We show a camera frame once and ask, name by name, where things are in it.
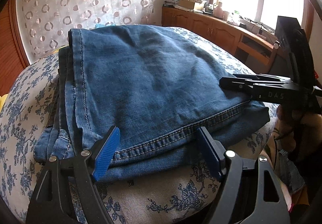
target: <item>silver screw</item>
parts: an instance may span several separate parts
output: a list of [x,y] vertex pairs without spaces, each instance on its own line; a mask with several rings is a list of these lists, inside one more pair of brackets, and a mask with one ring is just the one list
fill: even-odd
[[51,156],[50,158],[49,158],[49,161],[50,162],[54,162],[54,161],[56,161],[57,160],[57,157],[56,156]]
[[226,155],[230,158],[233,158],[236,155],[236,153],[233,151],[226,151]]
[[83,157],[87,157],[90,153],[91,153],[91,152],[90,152],[90,151],[88,151],[88,150],[83,150],[83,151],[81,152],[81,155],[82,155]]
[[264,156],[260,156],[260,162],[265,163],[267,162],[267,159]]

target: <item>yellow fabric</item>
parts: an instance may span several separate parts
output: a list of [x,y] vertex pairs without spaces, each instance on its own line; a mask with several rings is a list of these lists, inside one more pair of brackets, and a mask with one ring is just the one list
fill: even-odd
[[2,110],[4,101],[7,98],[7,96],[8,96],[8,94],[3,95],[2,97],[0,96],[0,111]]

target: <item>cardboard box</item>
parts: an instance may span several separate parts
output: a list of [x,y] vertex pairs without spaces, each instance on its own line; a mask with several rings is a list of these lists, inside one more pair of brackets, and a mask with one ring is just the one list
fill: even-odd
[[179,0],[179,6],[187,8],[189,10],[202,10],[204,4],[192,2],[189,0]]

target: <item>denim pants on person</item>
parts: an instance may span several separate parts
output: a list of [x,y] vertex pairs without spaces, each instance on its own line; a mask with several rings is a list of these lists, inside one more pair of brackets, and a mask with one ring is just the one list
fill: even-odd
[[200,161],[200,126],[227,147],[269,121],[263,103],[219,87],[232,75],[211,54],[168,28],[71,29],[68,37],[55,131],[38,141],[37,161],[90,149],[116,125],[121,140],[103,181],[131,179]]

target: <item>blue floral pattern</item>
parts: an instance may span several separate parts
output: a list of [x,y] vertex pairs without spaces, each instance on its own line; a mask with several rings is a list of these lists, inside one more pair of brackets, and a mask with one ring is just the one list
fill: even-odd
[[[218,59],[230,73],[253,74],[244,64],[206,39],[182,28],[171,28]],[[53,124],[58,84],[58,54],[27,67],[16,79],[0,112],[0,196],[25,222],[30,198],[42,165],[33,158],[34,146]],[[230,147],[240,156],[256,158],[274,129],[277,105],[266,103],[271,121]],[[99,186],[104,205],[115,223],[173,223],[211,203],[220,184],[204,161],[134,180]],[[70,179],[78,220],[86,223]]]

